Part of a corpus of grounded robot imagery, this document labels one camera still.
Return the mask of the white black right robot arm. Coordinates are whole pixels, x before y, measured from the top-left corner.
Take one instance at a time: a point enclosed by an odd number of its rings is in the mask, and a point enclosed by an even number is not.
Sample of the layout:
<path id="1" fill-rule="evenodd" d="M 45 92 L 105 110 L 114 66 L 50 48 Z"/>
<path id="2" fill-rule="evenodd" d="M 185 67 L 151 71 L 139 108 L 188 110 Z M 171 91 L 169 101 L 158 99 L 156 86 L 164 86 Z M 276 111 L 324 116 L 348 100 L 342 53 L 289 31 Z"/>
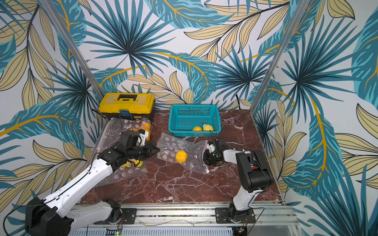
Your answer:
<path id="1" fill-rule="evenodd" d="M 250 204 L 257 196 L 270 189 L 274 182 L 269 164 L 262 151 L 236 150 L 228 147 L 223 138 L 207 145 L 203 161 L 208 166 L 218 163 L 237 165 L 241 187 L 230 201 L 229 207 L 215 209 L 218 224 L 255 223 L 256 217 Z"/>

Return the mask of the clear zip-top bag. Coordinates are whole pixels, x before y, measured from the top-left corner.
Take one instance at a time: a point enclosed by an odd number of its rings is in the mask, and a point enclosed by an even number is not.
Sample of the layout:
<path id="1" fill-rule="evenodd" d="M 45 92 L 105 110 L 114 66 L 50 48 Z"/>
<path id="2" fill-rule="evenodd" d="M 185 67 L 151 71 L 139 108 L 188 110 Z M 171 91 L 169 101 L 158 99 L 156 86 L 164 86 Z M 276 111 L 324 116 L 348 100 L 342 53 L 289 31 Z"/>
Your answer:
<path id="1" fill-rule="evenodd" d="M 185 169 L 199 174 L 208 174 L 209 169 L 203 157 L 208 141 L 193 143 L 162 133 L 157 142 L 157 158 L 170 163 L 178 163 Z"/>

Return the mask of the yellow fruit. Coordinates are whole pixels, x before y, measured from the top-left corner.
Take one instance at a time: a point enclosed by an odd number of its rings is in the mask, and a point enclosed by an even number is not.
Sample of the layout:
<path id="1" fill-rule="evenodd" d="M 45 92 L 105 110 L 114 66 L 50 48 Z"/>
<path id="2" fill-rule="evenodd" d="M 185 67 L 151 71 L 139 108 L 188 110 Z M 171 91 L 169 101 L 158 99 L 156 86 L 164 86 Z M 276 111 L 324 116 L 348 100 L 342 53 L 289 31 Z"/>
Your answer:
<path id="1" fill-rule="evenodd" d="M 196 127 L 193 128 L 193 131 L 202 131 L 202 128 L 199 127 L 199 126 L 196 126 Z"/>

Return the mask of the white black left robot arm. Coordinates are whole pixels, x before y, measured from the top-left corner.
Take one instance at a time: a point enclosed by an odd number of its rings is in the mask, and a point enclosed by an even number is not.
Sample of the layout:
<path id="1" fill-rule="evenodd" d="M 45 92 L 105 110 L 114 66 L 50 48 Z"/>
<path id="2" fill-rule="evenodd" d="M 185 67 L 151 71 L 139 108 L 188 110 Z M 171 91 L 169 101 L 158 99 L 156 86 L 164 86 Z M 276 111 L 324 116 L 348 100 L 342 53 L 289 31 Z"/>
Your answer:
<path id="1" fill-rule="evenodd" d="M 69 183 L 44 199 L 33 198 L 26 206 L 25 230 L 31 236 L 67 236 L 97 222 L 119 224 L 125 214 L 113 200 L 73 210 L 93 187 L 127 162 L 144 161 L 159 153 L 146 140 L 145 130 L 127 130 L 109 148 L 94 155 L 91 165 Z"/>

